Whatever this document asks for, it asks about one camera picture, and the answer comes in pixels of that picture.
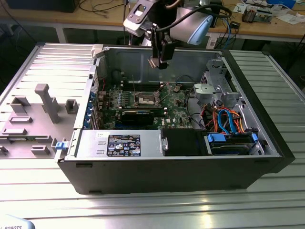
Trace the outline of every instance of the floor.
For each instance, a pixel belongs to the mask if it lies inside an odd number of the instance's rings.
[[[25,27],[25,29],[38,42],[58,42],[56,32],[53,28],[46,27]],[[14,35],[0,37],[0,92],[4,90],[7,83],[12,79],[16,71],[22,65],[32,48],[34,43],[27,34],[18,26],[13,27]],[[94,37],[92,30],[65,29],[67,39],[70,43],[103,43],[103,44],[123,44],[123,33],[121,31],[97,31],[97,37]],[[207,38],[199,46],[204,48],[207,43]],[[232,45],[228,45],[226,49],[238,49],[243,47],[243,50],[251,51],[268,51],[283,69],[286,68],[287,61],[295,52],[295,44],[287,42],[270,42],[246,40],[242,45],[242,40],[237,39]],[[187,44],[181,44],[184,47],[194,47]],[[303,89],[305,82],[300,80],[301,75],[305,75],[305,53],[297,59],[295,64],[288,72],[294,82]]]

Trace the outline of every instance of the blue latch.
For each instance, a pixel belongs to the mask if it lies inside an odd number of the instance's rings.
[[[87,107],[88,107],[88,108],[93,108],[93,105],[92,105],[91,103],[88,103],[88,104],[87,104]]]
[[[95,98],[95,93],[94,92],[90,92],[90,98],[94,99]]]
[[[254,140],[255,142],[258,141],[258,137],[257,137],[257,135],[256,135],[255,133],[252,134],[252,138],[253,138],[253,140]]]
[[[224,134],[209,134],[208,141],[209,142],[225,142],[226,139],[225,139]]]
[[[88,121],[89,119],[90,117],[85,114],[85,120]]]
[[[69,141],[66,142],[58,142],[55,145],[55,149],[59,150],[59,149],[68,149],[69,148]]]
[[[84,122],[82,125],[86,128],[89,128],[89,123],[87,123],[87,122]]]
[[[92,110],[90,110],[89,108],[87,108],[87,109],[86,109],[86,113],[89,114],[89,115],[91,115]]]

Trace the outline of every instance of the aluminum profile table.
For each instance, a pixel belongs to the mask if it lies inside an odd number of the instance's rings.
[[[46,47],[51,50],[56,47],[58,52],[53,50],[50,54]],[[36,47],[9,84],[8,88],[12,90],[6,90],[4,94],[13,97],[13,91],[26,79],[36,79],[33,74],[28,74],[35,65],[33,63],[58,61],[67,66],[77,66],[78,63],[90,66],[93,61],[89,49],[90,45],[46,44]],[[31,220],[37,229],[303,229],[304,96],[270,56],[261,52],[231,54],[296,157],[283,171],[263,176],[247,190],[80,195],[53,159],[1,159],[0,209]],[[82,84],[81,76],[68,76],[63,72],[61,75],[63,81],[74,83],[71,80],[77,79],[79,86]],[[39,80],[52,83],[55,78],[46,74]],[[66,90],[76,90],[74,84],[68,85]],[[9,106],[3,102],[4,94],[0,97],[1,115],[10,112]],[[62,94],[55,91],[54,96],[59,98]],[[78,94],[66,97],[78,99]]]

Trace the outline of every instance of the white plastic object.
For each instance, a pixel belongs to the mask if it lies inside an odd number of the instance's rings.
[[[15,216],[0,214],[0,229],[35,229],[32,222]]]
[[[91,56],[92,58],[98,58],[101,56],[102,54],[102,51],[103,51],[103,45],[102,44],[94,44],[92,46],[92,49],[91,49]]]
[[[290,9],[284,9],[282,10],[283,6],[282,5],[274,5],[271,9],[270,9],[270,12],[272,13],[273,16],[275,17],[281,17],[285,14],[287,14]]]

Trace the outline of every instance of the table leg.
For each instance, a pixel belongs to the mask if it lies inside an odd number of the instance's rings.
[[[219,34],[220,33],[212,32],[212,33],[210,33],[208,35],[209,36],[209,40],[208,40],[208,43],[206,45],[206,49],[214,49],[214,47],[216,45],[217,38],[219,37]]]
[[[0,24],[0,27],[3,31],[7,33],[8,36],[13,36],[14,32],[8,24]]]
[[[67,38],[66,38],[66,35],[63,31],[63,27],[55,27],[56,29],[56,33],[57,33],[57,37],[58,37],[58,40],[59,40],[59,43],[68,43],[67,42]]]

